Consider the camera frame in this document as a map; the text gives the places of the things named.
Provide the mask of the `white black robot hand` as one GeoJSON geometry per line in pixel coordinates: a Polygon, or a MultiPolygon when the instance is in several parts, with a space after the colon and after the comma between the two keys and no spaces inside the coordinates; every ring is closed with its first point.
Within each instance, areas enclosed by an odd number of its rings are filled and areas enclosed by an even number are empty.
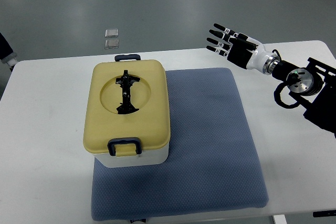
{"type": "Polygon", "coordinates": [[[271,74],[275,65],[281,61],[276,52],[269,52],[265,45],[243,33],[237,33],[220,24],[209,32],[216,37],[207,38],[213,44],[206,49],[225,57],[229,62],[247,70],[258,70],[263,74],[271,74]]]}

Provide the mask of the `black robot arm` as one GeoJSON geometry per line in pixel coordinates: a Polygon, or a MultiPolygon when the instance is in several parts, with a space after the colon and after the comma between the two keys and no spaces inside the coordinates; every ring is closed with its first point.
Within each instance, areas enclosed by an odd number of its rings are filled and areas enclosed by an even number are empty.
{"type": "Polygon", "coordinates": [[[319,128],[335,133],[335,68],[313,58],[300,68],[278,57],[268,67],[281,83],[274,91],[275,102],[285,108],[303,106],[303,117],[319,128]]]}

